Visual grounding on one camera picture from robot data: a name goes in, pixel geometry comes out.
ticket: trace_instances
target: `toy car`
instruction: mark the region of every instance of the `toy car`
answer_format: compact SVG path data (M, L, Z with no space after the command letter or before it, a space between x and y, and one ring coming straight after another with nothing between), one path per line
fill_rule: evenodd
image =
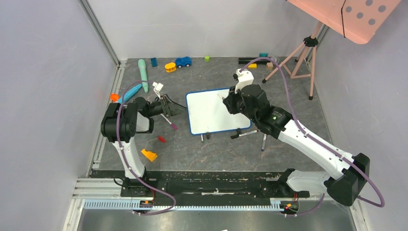
M176 66L178 68L182 68L184 66L191 66L191 58L190 57L184 57L184 58L177 58L176 59Z

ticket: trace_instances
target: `white wall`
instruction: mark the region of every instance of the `white wall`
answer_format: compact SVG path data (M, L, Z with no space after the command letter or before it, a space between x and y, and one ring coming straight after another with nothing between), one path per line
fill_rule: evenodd
M89 0L120 59L289 55L317 21L284 0Z
M115 66L77 0L0 6L0 230L61 230Z
M333 142L371 159L385 207L365 205L371 230L407 230L408 1L366 45L330 31L318 49L316 87ZM379 202L367 184L363 195Z

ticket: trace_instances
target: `teal microphone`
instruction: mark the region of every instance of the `teal microphone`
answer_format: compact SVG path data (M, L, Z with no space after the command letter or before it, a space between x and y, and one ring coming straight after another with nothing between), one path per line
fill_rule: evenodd
M140 70L140 77L143 81L147 81L147 73L146 73L146 63L143 59L139 59L138 61L138 67ZM144 89L144 92L147 93L149 91L149 84L146 82L142 82L142 86Z

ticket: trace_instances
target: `marker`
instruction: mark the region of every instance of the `marker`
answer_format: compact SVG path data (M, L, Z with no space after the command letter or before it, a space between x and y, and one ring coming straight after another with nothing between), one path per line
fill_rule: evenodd
M238 138L238 137L241 137L241 136L251 135L251 134L254 134L254 133L257 133L257 132L258 132L258 130L249 131L249 132L246 132L246 133L243 133L243 134L231 136L231 139L235 139L235 138Z
M265 151L265 142L267 141L267 135L264 134L264 141L262 142L262 149L261 151Z
M174 125L172 122L170 122L170 120L168 120L168 119L165 117L164 114L160 114L160 115L167 121L167 123L170 124L170 126L171 126L174 130L177 130L176 125Z

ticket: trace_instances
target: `red object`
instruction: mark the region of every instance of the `red object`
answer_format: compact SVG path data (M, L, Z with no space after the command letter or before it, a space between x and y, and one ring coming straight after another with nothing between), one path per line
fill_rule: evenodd
M159 136L158 138L159 138L159 140L160 140L161 142L163 142L163 143L166 142L166 140L165 140L163 137Z

